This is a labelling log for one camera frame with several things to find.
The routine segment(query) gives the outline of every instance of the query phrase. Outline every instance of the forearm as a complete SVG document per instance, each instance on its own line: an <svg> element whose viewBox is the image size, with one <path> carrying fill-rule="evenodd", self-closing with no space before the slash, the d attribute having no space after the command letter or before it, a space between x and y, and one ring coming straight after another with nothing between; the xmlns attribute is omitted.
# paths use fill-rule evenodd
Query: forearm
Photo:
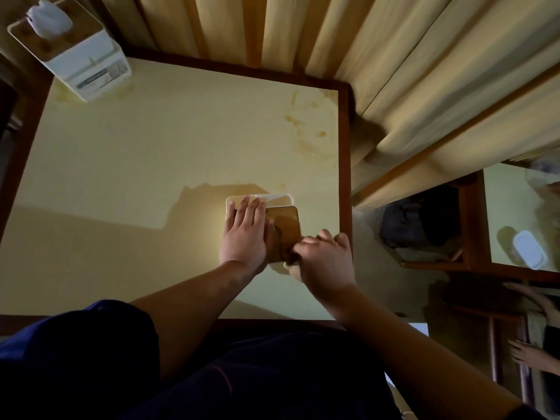
<svg viewBox="0 0 560 420"><path fill-rule="evenodd" d="M131 302L152 318L160 341L163 380L183 366L250 279L242 268L230 262Z"/></svg>
<svg viewBox="0 0 560 420"><path fill-rule="evenodd" d="M420 418L505 418L521 401L355 286L343 290L331 314L369 344Z"/></svg>

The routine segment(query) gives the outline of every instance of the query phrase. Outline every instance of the person's right hand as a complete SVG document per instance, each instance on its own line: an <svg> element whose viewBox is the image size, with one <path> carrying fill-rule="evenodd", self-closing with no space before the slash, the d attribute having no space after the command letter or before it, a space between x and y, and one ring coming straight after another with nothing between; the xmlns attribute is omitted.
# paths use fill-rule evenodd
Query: person's right hand
<svg viewBox="0 0 560 420"><path fill-rule="evenodd" d="M317 237L304 237L293 251L300 257L301 280L323 305L333 303L340 290L356 285L346 234L333 237L321 230Z"/></svg>

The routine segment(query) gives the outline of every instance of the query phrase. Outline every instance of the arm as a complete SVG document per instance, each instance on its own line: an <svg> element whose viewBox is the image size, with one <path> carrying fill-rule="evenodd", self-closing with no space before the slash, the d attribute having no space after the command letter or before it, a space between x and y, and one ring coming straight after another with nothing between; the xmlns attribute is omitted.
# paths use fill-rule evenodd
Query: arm
<svg viewBox="0 0 560 420"><path fill-rule="evenodd" d="M522 402L484 374L392 312L370 301L356 286L348 238L326 231L294 247L302 281L349 331L382 360L399 391L421 418L505 418Z"/></svg>
<svg viewBox="0 0 560 420"><path fill-rule="evenodd" d="M232 202L218 268L131 302L152 318L159 337L162 379L178 371L222 311L266 266L274 225L265 224L265 210L259 199L249 205L247 196L237 212Z"/></svg>

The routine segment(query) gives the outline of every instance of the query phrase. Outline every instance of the blue sleeve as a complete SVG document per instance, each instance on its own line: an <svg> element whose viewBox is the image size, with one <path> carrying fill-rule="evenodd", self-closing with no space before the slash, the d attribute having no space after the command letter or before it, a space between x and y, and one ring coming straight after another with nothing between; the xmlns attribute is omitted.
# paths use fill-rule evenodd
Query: blue sleeve
<svg viewBox="0 0 560 420"><path fill-rule="evenodd" d="M0 344L0 377L20 414L34 404L42 405L43 415L50 408L74 418L113 417L158 391L158 335L147 313L99 301L32 324Z"/></svg>

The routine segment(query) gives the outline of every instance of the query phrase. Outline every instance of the white plastic container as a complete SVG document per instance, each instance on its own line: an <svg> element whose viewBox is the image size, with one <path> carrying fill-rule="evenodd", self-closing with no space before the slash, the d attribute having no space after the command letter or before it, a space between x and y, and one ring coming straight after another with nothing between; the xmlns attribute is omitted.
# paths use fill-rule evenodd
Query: white plastic container
<svg viewBox="0 0 560 420"><path fill-rule="evenodd" d="M59 0L54 4L75 12L77 17L71 16L74 26L70 32L74 30L79 37L91 35L50 58L49 53L42 49L51 41L30 34L26 19L9 25L8 32L84 101L93 100L131 75L127 58L102 23L76 0ZM68 41L54 41L52 44L55 52L57 48L69 45Z"/></svg>
<svg viewBox="0 0 560 420"><path fill-rule="evenodd" d="M514 248L532 270L540 270L548 262L548 256L533 233L523 230L514 237Z"/></svg>

